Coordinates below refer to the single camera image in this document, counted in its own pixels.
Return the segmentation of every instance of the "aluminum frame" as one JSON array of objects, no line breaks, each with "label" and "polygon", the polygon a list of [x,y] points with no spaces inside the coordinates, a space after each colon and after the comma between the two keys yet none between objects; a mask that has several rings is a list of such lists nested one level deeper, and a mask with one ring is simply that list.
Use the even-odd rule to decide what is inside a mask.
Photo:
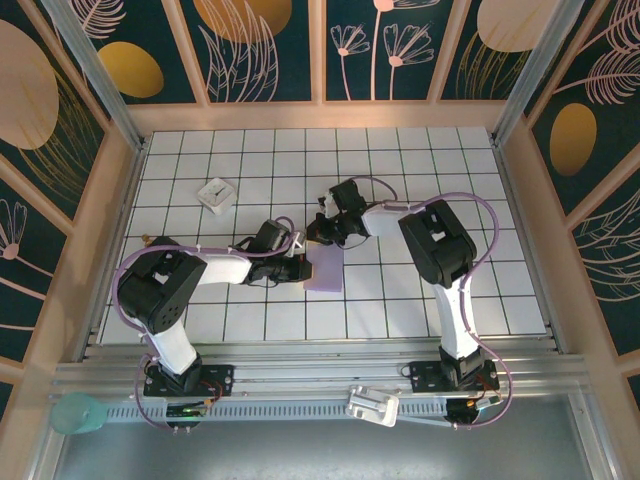
[{"label": "aluminum frame", "polygon": [[551,294],[549,292],[549,285],[541,275],[542,263],[540,257],[535,249],[535,245],[529,240],[532,238],[531,231],[526,222],[526,212],[520,202],[518,189],[515,187],[515,183],[512,181],[513,175],[509,167],[509,162],[505,161],[506,155],[502,145],[496,145],[494,141],[493,155],[498,165],[498,171],[502,178],[505,194],[509,207],[513,214],[513,221],[516,227],[516,232],[520,238],[522,245],[522,251],[525,256],[527,265],[529,266],[529,273],[531,275],[531,282],[533,283],[533,289],[538,299],[538,305],[542,313],[542,318],[545,321],[545,326],[549,329],[549,335],[555,340],[558,351],[562,353],[568,353],[567,343],[562,334],[560,323],[558,321],[558,315],[550,301]]},{"label": "aluminum frame", "polygon": [[527,59],[495,127],[496,145],[504,145],[575,23],[584,0],[558,2],[540,40]]},{"label": "aluminum frame", "polygon": [[69,2],[40,0],[40,3],[47,10],[67,47],[82,67],[82,71],[87,75],[124,138],[132,148],[140,150],[142,148],[141,135],[120,92],[98,58],[98,52],[93,43],[82,30]]},{"label": "aluminum frame", "polygon": [[[123,233],[132,213],[131,205],[133,205],[138,190],[138,182],[142,174],[148,148],[148,142],[145,141],[142,150],[134,151],[129,161],[129,169],[124,180],[124,189],[118,201],[118,205],[120,205],[119,213],[108,233],[108,238],[110,239],[109,247],[100,260],[100,272],[112,272],[116,268],[116,263],[120,257],[119,252],[122,245]],[[91,332],[97,327],[104,313],[110,289],[111,276],[100,276],[91,292],[87,315],[85,316],[80,333],[78,334],[78,341],[71,355],[71,359],[74,362],[82,361],[84,350],[90,341]]]},{"label": "aluminum frame", "polygon": [[[235,365],[234,390],[232,396],[225,399],[227,401],[346,399],[349,388],[354,385],[393,392],[401,399],[442,397],[442,394],[414,394],[409,379],[402,374],[403,367],[411,361],[439,360],[437,350],[426,347],[417,351],[417,342],[395,346],[400,348],[386,348],[382,353],[372,350],[371,346],[366,348],[366,342],[330,345],[332,350],[318,348],[315,351],[308,351],[310,349],[305,345],[289,348],[271,345],[251,356],[244,353],[244,348],[234,352],[233,347],[215,354],[201,351],[201,355],[205,364]],[[302,353],[301,347],[307,347],[307,352]],[[52,401],[75,391],[107,402],[128,401],[138,364],[135,351],[81,364],[59,365],[51,390]],[[589,378],[581,356],[557,355],[542,350],[534,355],[523,355],[514,350],[505,353],[504,349],[502,352],[505,363],[513,371],[517,396],[589,391]],[[466,397],[468,394],[460,392],[447,396]]]},{"label": "aluminum frame", "polygon": [[595,395],[573,393],[569,395],[569,403],[578,431],[577,437],[582,441],[585,460],[594,480],[622,479],[622,469],[614,454]]}]

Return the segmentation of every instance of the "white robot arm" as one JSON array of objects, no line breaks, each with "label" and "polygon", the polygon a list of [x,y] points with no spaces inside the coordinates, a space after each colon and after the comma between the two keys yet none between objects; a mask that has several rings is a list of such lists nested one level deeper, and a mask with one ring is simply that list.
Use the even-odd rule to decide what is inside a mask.
[{"label": "white robot arm", "polygon": [[[469,281],[464,286],[466,324],[460,309],[461,281],[473,264],[476,248],[446,202],[436,202],[420,213],[389,211],[380,204],[367,205],[352,180],[333,187],[321,200],[324,213],[307,227],[309,240],[343,245],[352,233],[404,237],[418,272],[434,289],[442,326],[443,372],[454,386],[467,381],[484,362],[470,335],[475,325]],[[256,237],[251,237],[246,252],[275,251],[292,234],[282,225],[265,222]],[[154,243],[177,245],[166,237]],[[145,254],[120,280],[118,299],[124,311],[144,327],[159,357],[161,373],[174,392],[186,395],[198,381],[201,360],[180,321],[198,285],[251,283],[264,276],[290,282],[311,276],[311,265],[303,254],[302,258],[298,254],[255,260],[237,252]]]}]

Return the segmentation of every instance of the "leaf line drawing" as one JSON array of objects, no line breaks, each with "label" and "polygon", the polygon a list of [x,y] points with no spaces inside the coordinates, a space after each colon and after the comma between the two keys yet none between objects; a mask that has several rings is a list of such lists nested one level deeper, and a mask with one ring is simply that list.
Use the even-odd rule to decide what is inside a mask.
[{"label": "leaf line drawing", "polygon": [[340,55],[342,81],[344,83],[344,91],[347,95],[347,100],[351,100],[351,92],[349,92],[349,83],[347,82],[347,71],[344,59],[349,55],[357,55],[359,53],[368,52],[371,49],[371,44],[365,41],[367,35],[362,30],[362,27],[363,25],[358,25],[357,27],[349,25],[344,27],[344,30],[340,25],[331,27],[331,39],[338,51],[338,55]]},{"label": "leaf line drawing", "polygon": [[470,100],[483,98],[483,92],[488,88],[487,82],[493,78],[489,98],[492,100],[507,98],[530,54],[529,50],[521,52],[513,66],[503,73],[502,70],[513,53],[500,52],[487,47],[480,39],[479,33],[474,33],[460,59],[456,75],[457,97]]},{"label": "leaf line drawing", "polygon": [[279,65],[269,25],[264,18],[256,18],[246,1],[246,25],[231,0],[218,3],[224,15],[211,0],[202,2],[217,33],[211,35],[198,26],[209,52],[206,87],[212,101],[255,102],[265,95],[271,101],[278,87]]},{"label": "leaf line drawing", "polygon": [[[9,202],[4,198],[0,199],[0,260],[17,260],[39,273],[53,277],[51,272],[34,265],[20,256],[20,242],[27,225],[27,216],[27,207],[20,202],[14,203],[12,211],[9,207]],[[6,278],[0,277],[0,283],[39,300],[45,299],[45,295],[18,285]]]},{"label": "leaf line drawing", "polygon": [[640,87],[640,0],[618,0],[608,27],[587,42],[585,51],[606,36],[611,51],[593,64],[587,78],[558,87],[553,94],[584,85],[591,103],[623,105]]},{"label": "leaf line drawing", "polygon": [[69,0],[89,38],[106,40],[126,16],[124,0]]},{"label": "leaf line drawing", "polygon": [[[54,73],[60,101],[56,130],[40,148],[35,148],[33,139],[34,148],[18,150],[38,180],[60,198],[78,204],[99,142],[82,100],[57,71]],[[25,93],[33,96],[28,90]],[[33,108],[37,111],[42,106],[34,103]]]},{"label": "leaf line drawing", "polygon": [[577,55],[603,36],[611,47],[619,52],[638,48],[640,43],[640,0],[618,0],[609,19],[609,26],[585,43]]},{"label": "leaf line drawing", "polygon": [[7,325],[6,323],[0,323],[0,328],[6,328],[7,330],[22,330],[24,332],[33,332],[36,327],[21,327],[19,325]]},{"label": "leaf line drawing", "polygon": [[596,298],[640,298],[640,191],[624,204],[588,217],[575,235]]},{"label": "leaf line drawing", "polygon": [[407,25],[398,36],[398,24],[384,28],[384,45],[391,65],[389,79],[389,100],[393,100],[394,76],[396,68],[406,65],[417,65],[430,62],[434,58],[433,48],[427,48],[431,43],[429,27]]},{"label": "leaf line drawing", "polygon": [[373,28],[373,46],[371,53],[371,100],[376,99],[376,55],[382,14],[392,10],[431,7],[438,3],[440,3],[440,0],[373,0],[373,5],[378,12],[376,13],[376,21]]},{"label": "leaf line drawing", "polygon": [[587,78],[564,85],[554,93],[578,85],[585,85],[591,103],[623,105],[623,99],[633,96],[640,87],[640,50],[612,50],[593,64]]}]

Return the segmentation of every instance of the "wooden frame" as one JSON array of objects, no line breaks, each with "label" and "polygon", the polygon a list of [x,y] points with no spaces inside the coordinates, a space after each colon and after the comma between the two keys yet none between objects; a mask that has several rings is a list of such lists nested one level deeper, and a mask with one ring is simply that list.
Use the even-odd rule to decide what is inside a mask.
[{"label": "wooden frame", "polygon": [[462,36],[462,30],[464,29],[464,24],[467,20],[467,15],[469,15],[470,8],[471,0],[454,0],[453,2],[451,13],[449,15],[449,22],[447,23],[447,29],[445,31],[444,38],[442,39],[442,47],[440,48],[440,54],[438,55],[436,69],[433,72],[433,79],[431,80],[429,92],[427,93],[427,100],[431,104],[443,102],[443,100],[441,100],[442,92],[444,92],[444,87],[447,83],[449,72],[451,71],[451,65],[453,65],[453,59],[456,56],[456,51],[460,44],[460,37]]},{"label": "wooden frame", "polygon": [[[631,385],[629,385],[629,378],[635,377],[636,375],[640,375],[640,368],[634,368],[633,370],[624,372],[622,374],[622,376],[625,378],[625,381],[627,383],[627,391],[629,394],[629,399],[632,403],[635,403],[635,404],[637,404],[638,400],[636,400],[636,397],[633,396],[633,392],[631,391]],[[638,408],[636,409],[636,420],[640,425],[640,405],[638,405]]]},{"label": "wooden frame", "polygon": [[0,382],[7,383],[13,386],[13,390],[11,390],[11,395],[9,396],[9,402],[7,403],[7,408],[2,415],[2,419],[0,419],[0,438],[2,438],[7,425],[5,419],[9,417],[9,415],[11,414],[11,410],[15,406],[18,398],[18,390],[20,389],[20,384],[22,383],[22,381],[0,373]]},{"label": "wooden frame", "polygon": [[[67,75],[67,77],[71,81],[72,86],[77,92],[78,96],[81,98],[84,105],[89,109],[89,112],[93,115],[96,122],[103,131],[104,136],[94,158],[93,165],[95,165],[97,159],[101,155],[107,133],[113,125],[113,121],[107,119],[104,112],[102,111],[102,108],[94,98],[92,92],[82,80],[80,73],[76,70],[75,65],[69,59],[66,51],[58,42],[53,31],[50,29],[49,24],[44,19],[37,7],[31,0],[18,0],[18,2],[27,18],[32,23],[34,29],[42,37],[42,40],[51,52],[51,55],[53,55],[56,61],[60,64],[60,67],[62,68],[64,74]],[[75,219],[72,220],[64,212],[62,212],[62,210],[60,210],[60,208],[55,205],[51,199],[49,199],[42,191],[40,191],[39,188],[37,188],[30,180],[28,180],[27,177],[3,155],[0,155],[0,174],[2,174],[2,178],[9,184],[9,186],[11,186],[11,188],[25,197],[25,200],[29,201],[29,203],[33,204],[34,206],[38,205],[38,211],[40,211],[40,213],[42,213],[49,221],[56,225],[56,227],[62,230],[67,236],[71,234],[71,231],[76,224]],[[91,174],[87,178],[87,183],[85,184],[82,196],[78,201],[76,216],[82,205],[82,201],[85,196],[84,194],[87,190],[87,185],[89,185],[90,179]],[[43,204],[45,205],[44,209],[40,208],[40,206]]]},{"label": "wooden frame", "polygon": [[591,34],[591,31],[600,19],[600,16],[604,13],[604,10],[607,7],[608,3],[609,0],[596,0],[596,3],[594,3],[593,7],[591,7],[591,10],[587,14],[582,27],[580,27],[580,29],[576,33],[576,36],[571,41],[571,44],[567,48],[567,51],[562,57],[562,60],[560,61],[560,63],[558,63],[556,70],[553,72],[551,77],[549,77],[547,86],[540,94],[540,97],[531,109],[529,116],[526,117],[525,123],[529,128],[533,128],[533,125],[538,121],[538,117],[542,113],[542,110],[547,105],[547,103],[549,103],[549,100],[553,95],[553,91],[564,78],[567,70],[571,66],[571,63],[576,56],[576,53],[578,52],[578,49]]}]

